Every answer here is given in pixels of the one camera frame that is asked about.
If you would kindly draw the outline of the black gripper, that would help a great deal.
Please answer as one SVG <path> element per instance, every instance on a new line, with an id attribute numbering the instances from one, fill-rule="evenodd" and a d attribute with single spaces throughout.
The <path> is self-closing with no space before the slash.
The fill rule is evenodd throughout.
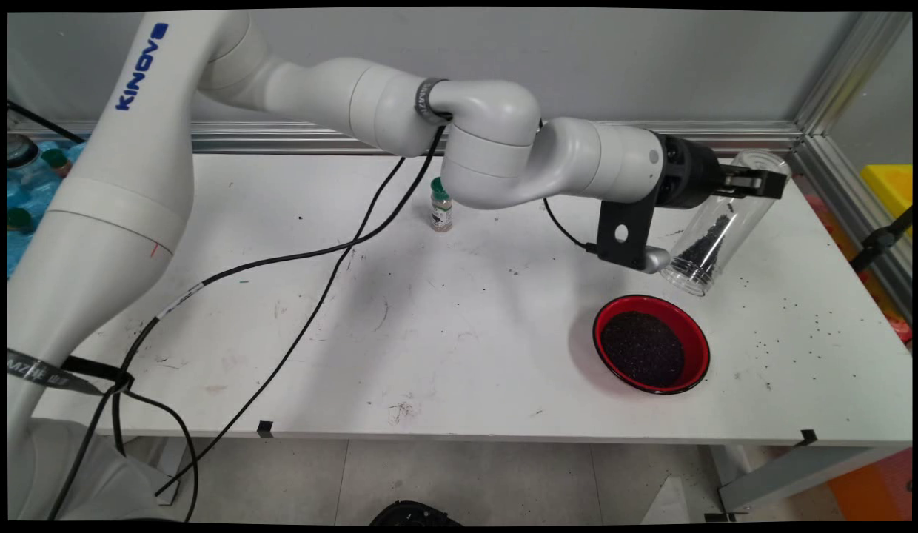
<path id="1" fill-rule="evenodd" d="M 723 187 L 727 197 L 778 200 L 788 183 L 787 175 L 765 175 L 760 169 L 720 164 L 713 149 L 700 143 L 675 135 L 655 136 L 663 154 L 655 208 L 696 208 Z"/>

